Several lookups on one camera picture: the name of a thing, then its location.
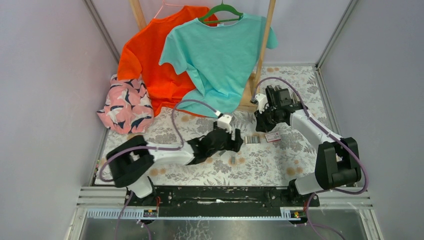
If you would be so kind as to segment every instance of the fabric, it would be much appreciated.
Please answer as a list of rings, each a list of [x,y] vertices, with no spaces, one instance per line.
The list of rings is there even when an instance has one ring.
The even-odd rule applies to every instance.
[[[211,27],[196,18],[169,33],[159,64],[172,64],[178,75],[188,73],[196,89],[183,100],[199,100],[222,113],[231,113],[239,105],[258,61],[266,21],[265,17],[244,13],[232,25]],[[277,45],[271,29],[266,47]],[[178,108],[216,118],[199,103],[185,102]]]
[[[141,79],[110,80],[103,109],[97,115],[104,126],[119,134],[144,133],[153,123],[153,109],[146,85]]]
[[[326,117],[320,91],[311,66],[265,66],[261,70],[261,79],[280,77],[291,83],[302,96],[311,113],[327,127],[331,128]],[[261,84],[261,93],[267,85],[287,85],[278,80],[268,80]],[[164,108],[154,123],[149,126],[144,139],[155,144],[179,144],[179,137],[171,122],[170,108]],[[256,120],[251,112],[234,111],[232,126],[241,131],[241,138],[260,134],[260,144],[243,144],[237,154],[226,151],[212,155],[204,163],[181,166],[161,165],[158,162],[150,168],[148,176],[154,185],[182,186],[287,186],[289,181],[313,173],[317,161],[317,152],[310,143],[291,126],[277,124],[274,131],[281,134],[280,141],[267,142],[263,133],[255,131]],[[194,117],[184,112],[176,112],[175,123],[183,139],[190,140],[206,135],[213,129],[215,120],[208,117]],[[106,162],[106,155],[136,134],[117,134],[109,132],[102,157],[98,163],[100,168]],[[104,177],[112,179],[109,166],[104,170]],[[96,185],[113,185],[97,178]]]
[[[181,24],[203,17],[209,11],[204,6],[184,6],[179,12],[150,23],[123,47],[118,66],[118,80],[136,79],[142,75],[151,99],[154,115],[162,107],[173,108],[195,85],[187,73],[177,75],[170,64],[159,66],[165,39]],[[210,21],[217,20],[211,16]]]

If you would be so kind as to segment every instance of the orange t-shirt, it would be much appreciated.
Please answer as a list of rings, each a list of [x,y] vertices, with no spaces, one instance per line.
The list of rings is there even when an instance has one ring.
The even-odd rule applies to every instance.
[[[154,115],[162,107],[173,108],[195,85],[187,72],[177,75],[171,64],[159,66],[167,35],[176,26],[209,12],[205,6],[184,6],[179,12],[150,23],[123,47],[119,60],[118,80],[137,79],[140,74],[146,84]],[[212,15],[207,21],[218,20]]]

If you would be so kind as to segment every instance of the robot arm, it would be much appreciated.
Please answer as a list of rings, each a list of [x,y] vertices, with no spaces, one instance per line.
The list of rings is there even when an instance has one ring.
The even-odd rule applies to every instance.
[[[288,189],[292,198],[353,184],[361,179],[358,163],[333,139],[340,140],[358,156],[358,145],[353,138],[343,138],[325,127],[309,110],[304,109],[296,95],[291,97],[287,88],[267,86],[265,92],[266,95],[255,95],[258,105],[256,131],[270,132],[278,123],[287,123],[317,151],[314,173],[290,181]]]
[[[203,163],[217,151],[238,152],[243,144],[240,130],[233,131],[230,126],[232,120],[230,115],[221,113],[218,115],[218,121],[213,123],[211,132],[185,142],[182,148],[179,148],[178,144],[149,143],[143,136],[138,135],[109,152],[106,156],[107,159],[122,151],[127,152],[109,163],[115,186],[117,188],[127,187],[138,198],[144,198],[154,192],[153,183],[148,177],[148,171],[153,164],[155,166],[195,165]]]

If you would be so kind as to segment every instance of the small package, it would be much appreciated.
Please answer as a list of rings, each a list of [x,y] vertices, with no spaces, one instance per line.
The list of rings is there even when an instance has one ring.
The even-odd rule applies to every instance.
[[[275,142],[275,141],[280,141],[281,140],[281,136],[280,136],[280,134],[278,132],[267,133],[267,134],[265,134],[265,138],[266,138],[266,141],[268,143]]]

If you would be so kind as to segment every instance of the turquoise t-shirt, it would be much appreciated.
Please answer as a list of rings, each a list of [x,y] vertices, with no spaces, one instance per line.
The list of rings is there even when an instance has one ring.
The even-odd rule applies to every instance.
[[[195,18],[168,34],[159,65],[172,64],[177,75],[187,71],[196,89],[183,100],[199,100],[222,113],[231,113],[239,105],[258,61],[266,21],[265,17],[243,13],[232,25],[211,27]],[[266,47],[277,45],[271,29]],[[196,102],[184,102],[178,109],[217,117]]]

